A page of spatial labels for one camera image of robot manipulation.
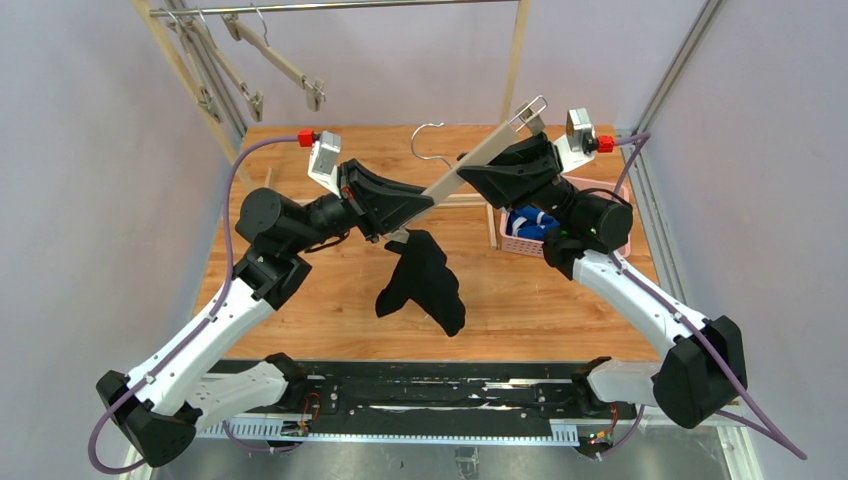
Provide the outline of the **blue underwear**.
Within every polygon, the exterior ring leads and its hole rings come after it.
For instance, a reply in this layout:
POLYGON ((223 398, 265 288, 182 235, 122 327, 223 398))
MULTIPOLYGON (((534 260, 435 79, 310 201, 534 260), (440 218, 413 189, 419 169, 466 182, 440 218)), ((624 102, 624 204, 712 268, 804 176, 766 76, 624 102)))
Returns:
POLYGON ((542 241, 549 230, 559 225, 559 221, 543 210, 526 206, 508 213, 506 234, 527 240, 542 241))

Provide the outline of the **beige hanger with black underwear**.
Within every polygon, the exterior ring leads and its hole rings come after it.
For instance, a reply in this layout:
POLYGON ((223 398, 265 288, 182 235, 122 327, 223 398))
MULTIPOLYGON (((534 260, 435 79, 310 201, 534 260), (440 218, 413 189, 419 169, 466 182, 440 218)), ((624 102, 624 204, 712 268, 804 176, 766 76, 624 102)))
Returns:
POLYGON ((541 119, 541 112, 547 106, 548 102, 543 95, 537 95, 529 102, 526 102, 511 118, 502 122, 447 173, 443 174, 424 191, 424 195, 429 196, 433 200, 433 206, 427 207, 422 212, 412 216, 409 220, 403 221, 398 228, 386 234, 384 239, 406 243, 409 237, 406 229, 407 225, 421 220, 432 209, 446 201, 450 195, 456 193, 465 183, 465 180, 459 175, 461 168, 488 165, 505 149, 519 141, 519 133, 522 129, 528 129, 532 135, 543 131, 545 124, 541 119))

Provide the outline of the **black underwear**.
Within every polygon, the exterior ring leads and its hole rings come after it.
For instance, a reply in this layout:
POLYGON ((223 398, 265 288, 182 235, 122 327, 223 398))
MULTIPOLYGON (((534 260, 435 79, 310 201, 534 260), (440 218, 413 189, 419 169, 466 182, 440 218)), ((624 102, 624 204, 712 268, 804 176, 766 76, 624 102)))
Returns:
POLYGON ((459 280, 435 238, 426 230, 409 230, 406 242, 391 240, 384 249, 398 254, 399 260, 376 298, 376 316, 393 314, 412 301, 448 337, 456 336, 465 326, 466 307, 459 295, 459 280))

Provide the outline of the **beige hanger with blue underwear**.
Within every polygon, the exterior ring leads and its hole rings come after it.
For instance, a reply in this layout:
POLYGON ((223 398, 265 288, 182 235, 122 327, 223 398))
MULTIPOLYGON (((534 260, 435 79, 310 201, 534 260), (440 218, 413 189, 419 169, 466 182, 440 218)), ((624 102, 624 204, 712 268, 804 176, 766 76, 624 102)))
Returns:
POLYGON ((254 47, 271 65, 304 92, 306 105, 310 111, 318 112, 321 109, 326 101, 325 82, 322 79, 309 77, 302 69, 273 48, 267 41, 265 33, 260 35, 241 20, 237 14, 225 14, 222 20, 234 40, 245 41, 254 47))

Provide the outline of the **beige hanger with cream underwear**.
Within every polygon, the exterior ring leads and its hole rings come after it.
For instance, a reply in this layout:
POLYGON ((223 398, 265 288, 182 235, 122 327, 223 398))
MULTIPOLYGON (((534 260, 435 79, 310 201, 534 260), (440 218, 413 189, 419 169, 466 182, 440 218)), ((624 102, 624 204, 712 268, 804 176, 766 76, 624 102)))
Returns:
POLYGON ((199 37, 200 43, 209 51, 214 61, 223 69, 223 72, 231 83, 236 87, 244 98, 251 118, 259 122, 263 116, 263 94, 260 90, 251 92, 246 82, 238 73, 232 62, 215 45, 211 34, 199 21, 193 20, 191 29, 199 37))

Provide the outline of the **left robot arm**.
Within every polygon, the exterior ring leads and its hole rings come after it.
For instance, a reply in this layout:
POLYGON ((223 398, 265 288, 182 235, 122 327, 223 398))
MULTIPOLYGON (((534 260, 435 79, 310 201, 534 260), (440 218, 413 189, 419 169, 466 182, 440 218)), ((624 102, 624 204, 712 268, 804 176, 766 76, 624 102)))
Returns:
POLYGON ((260 188, 243 201, 236 232, 249 244, 231 261, 212 300, 163 348, 126 374, 106 373, 97 384, 106 418, 143 461, 160 467, 176 459, 206 428, 248 410, 297 406, 305 377, 286 355, 275 354, 220 383, 208 370, 257 323, 298 290, 310 272, 305 255, 359 229, 370 241, 398 239, 404 226, 453 191, 448 179, 418 187, 380 177, 356 160, 313 166, 323 196, 301 204, 260 188))

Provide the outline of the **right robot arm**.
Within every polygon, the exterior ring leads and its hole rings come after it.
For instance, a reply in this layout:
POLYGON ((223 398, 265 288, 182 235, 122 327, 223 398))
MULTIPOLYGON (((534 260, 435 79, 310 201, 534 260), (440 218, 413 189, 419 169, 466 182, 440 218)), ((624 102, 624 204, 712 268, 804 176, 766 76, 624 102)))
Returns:
POLYGON ((646 138, 564 135, 551 141, 540 133, 485 163, 472 164, 464 154, 457 173, 495 208, 532 206, 551 216, 557 224, 542 242, 547 265, 599 295, 659 356, 657 363, 592 361, 574 380, 588 404, 653 406, 693 429, 728 403, 749 397, 739 326, 686 306, 619 254, 634 215, 618 186, 580 189, 564 176, 573 163, 646 138))

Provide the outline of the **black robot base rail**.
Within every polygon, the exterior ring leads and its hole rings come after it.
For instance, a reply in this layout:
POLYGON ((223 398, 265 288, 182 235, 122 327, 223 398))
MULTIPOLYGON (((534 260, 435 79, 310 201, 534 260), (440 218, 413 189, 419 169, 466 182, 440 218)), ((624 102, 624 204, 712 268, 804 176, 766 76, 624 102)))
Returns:
POLYGON ((256 449, 306 442, 556 445, 601 449, 653 403, 654 362, 391 363, 221 360, 171 415, 140 401, 126 435, 154 465, 200 437, 256 449))

